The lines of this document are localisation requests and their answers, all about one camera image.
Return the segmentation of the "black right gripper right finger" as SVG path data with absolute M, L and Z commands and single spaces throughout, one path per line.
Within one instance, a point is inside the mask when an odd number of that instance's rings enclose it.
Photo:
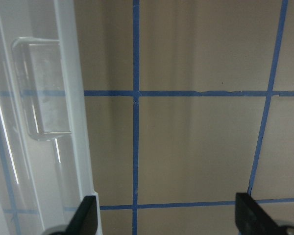
M 293 225 L 279 225 L 245 192 L 235 196 L 235 224 L 242 235 L 294 235 Z

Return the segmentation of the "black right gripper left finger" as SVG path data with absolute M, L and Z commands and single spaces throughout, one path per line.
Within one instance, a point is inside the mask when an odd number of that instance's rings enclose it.
M 45 231 L 46 235 L 96 235 L 98 209 L 96 196 L 85 196 L 66 226 L 56 226 Z

